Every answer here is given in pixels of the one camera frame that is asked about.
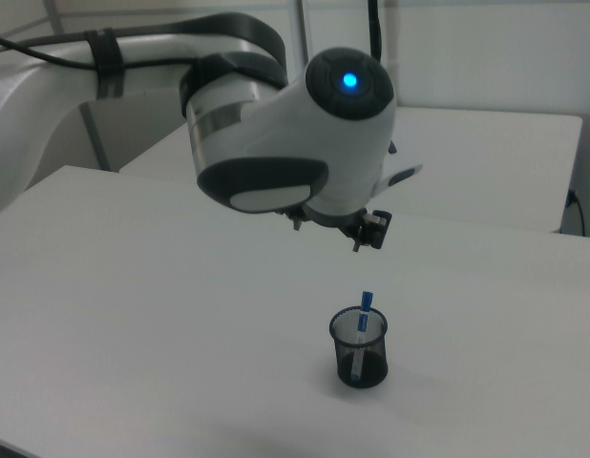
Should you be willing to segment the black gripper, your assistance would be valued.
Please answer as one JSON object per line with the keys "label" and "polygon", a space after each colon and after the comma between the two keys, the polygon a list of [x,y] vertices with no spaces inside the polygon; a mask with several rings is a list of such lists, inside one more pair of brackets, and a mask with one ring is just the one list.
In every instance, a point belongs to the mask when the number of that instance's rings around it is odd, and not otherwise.
{"label": "black gripper", "polygon": [[[289,219],[293,229],[300,231],[305,222],[303,215],[292,214]],[[361,247],[371,247],[380,250],[384,244],[391,222],[391,213],[375,210],[371,214],[351,214],[337,218],[336,227],[347,237],[354,240],[353,252]]]}

